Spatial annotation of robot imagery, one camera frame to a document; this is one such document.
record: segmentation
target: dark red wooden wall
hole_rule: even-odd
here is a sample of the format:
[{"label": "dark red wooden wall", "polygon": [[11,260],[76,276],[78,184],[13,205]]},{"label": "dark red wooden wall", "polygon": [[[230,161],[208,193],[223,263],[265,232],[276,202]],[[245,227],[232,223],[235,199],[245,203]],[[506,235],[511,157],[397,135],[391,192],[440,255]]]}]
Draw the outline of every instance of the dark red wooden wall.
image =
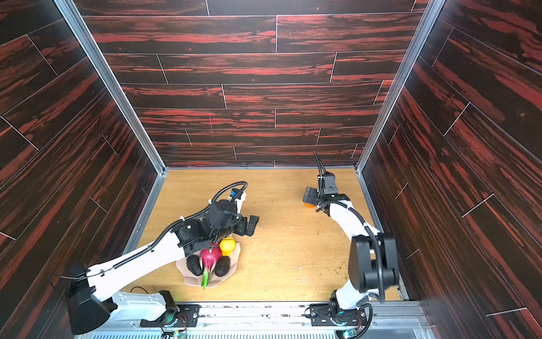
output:
[{"label": "dark red wooden wall", "polygon": [[363,169],[443,339],[542,337],[541,18],[447,0]]},{"label": "dark red wooden wall", "polygon": [[354,165],[424,0],[76,0],[165,164]]},{"label": "dark red wooden wall", "polygon": [[0,338],[70,338],[56,274],[122,254],[156,172],[52,0],[0,17]]}]

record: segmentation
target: beige bowl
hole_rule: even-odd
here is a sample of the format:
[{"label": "beige bowl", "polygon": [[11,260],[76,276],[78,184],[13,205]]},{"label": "beige bowl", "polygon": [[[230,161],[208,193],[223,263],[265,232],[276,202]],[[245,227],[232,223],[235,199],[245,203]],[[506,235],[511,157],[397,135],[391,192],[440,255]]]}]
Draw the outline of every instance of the beige bowl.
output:
[{"label": "beige bowl", "polygon": [[[223,282],[224,280],[228,279],[228,277],[230,275],[234,274],[235,270],[237,269],[237,261],[239,260],[239,253],[241,253],[241,245],[238,242],[236,242],[235,244],[237,244],[237,246],[235,246],[235,249],[229,255],[229,257],[230,257],[230,270],[228,271],[228,273],[226,273],[226,275],[224,277],[217,277],[214,273],[211,274],[211,279],[207,283],[207,288],[208,289],[212,289],[216,285],[218,285],[221,282]],[[175,266],[177,266],[179,271],[183,274],[184,283],[186,285],[188,285],[188,286],[199,286],[199,287],[202,286],[203,274],[201,276],[199,276],[199,277],[196,277],[194,274],[192,274],[192,272],[190,272],[190,270],[186,266],[186,258],[177,260],[177,262],[175,263]]]}]

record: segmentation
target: dragon fruit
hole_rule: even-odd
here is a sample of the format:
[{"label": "dragon fruit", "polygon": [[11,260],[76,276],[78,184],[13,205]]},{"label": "dragon fruit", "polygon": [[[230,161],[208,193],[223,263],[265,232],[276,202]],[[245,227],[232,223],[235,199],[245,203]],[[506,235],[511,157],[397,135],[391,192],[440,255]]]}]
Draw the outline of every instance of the dragon fruit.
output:
[{"label": "dragon fruit", "polygon": [[215,248],[209,248],[207,250],[201,251],[201,254],[199,255],[199,259],[201,260],[201,263],[203,264],[202,286],[204,290],[207,287],[207,283],[209,282],[209,279],[211,278],[211,274],[213,270],[215,269],[216,263],[220,260],[221,257],[222,257],[222,251],[220,250],[220,247],[218,246]]}]

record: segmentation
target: yellow fruit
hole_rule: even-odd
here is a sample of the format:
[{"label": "yellow fruit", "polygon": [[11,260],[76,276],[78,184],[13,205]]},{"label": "yellow fruit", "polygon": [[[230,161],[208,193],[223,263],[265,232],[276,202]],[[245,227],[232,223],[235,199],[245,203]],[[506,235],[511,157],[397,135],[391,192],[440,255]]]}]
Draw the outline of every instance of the yellow fruit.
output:
[{"label": "yellow fruit", "polygon": [[235,249],[235,239],[231,236],[227,236],[226,238],[222,239],[220,242],[220,250],[222,251],[222,255],[230,255],[234,249]]}]

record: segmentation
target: white robotic arm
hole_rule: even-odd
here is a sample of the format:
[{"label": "white robotic arm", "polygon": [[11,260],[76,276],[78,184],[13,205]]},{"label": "white robotic arm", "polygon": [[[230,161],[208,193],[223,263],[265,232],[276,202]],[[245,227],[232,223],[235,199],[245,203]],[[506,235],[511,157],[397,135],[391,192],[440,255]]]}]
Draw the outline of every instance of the white robotic arm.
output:
[{"label": "white robotic arm", "polygon": [[348,324],[357,317],[358,309],[369,307],[367,302],[375,297],[385,301],[385,289],[399,281],[395,239],[383,234],[367,223],[354,209],[350,199],[339,194],[335,176],[326,171],[320,158],[314,153],[318,169],[318,189],[307,187],[303,202],[317,206],[335,220],[350,238],[348,263],[349,279],[339,290],[333,291],[330,303],[311,305],[312,319],[328,320],[335,324]]},{"label": "white robotic arm", "polygon": [[[178,308],[168,291],[153,295],[124,293],[119,290],[134,280],[186,255],[211,247],[231,233],[252,236],[258,216],[243,217],[246,198],[244,181],[220,190],[200,212],[175,221],[157,239],[135,251],[89,268],[70,269],[71,285],[67,296],[73,334],[84,334],[108,319],[142,319],[168,325]],[[217,200],[231,190],[229,200]]]}]

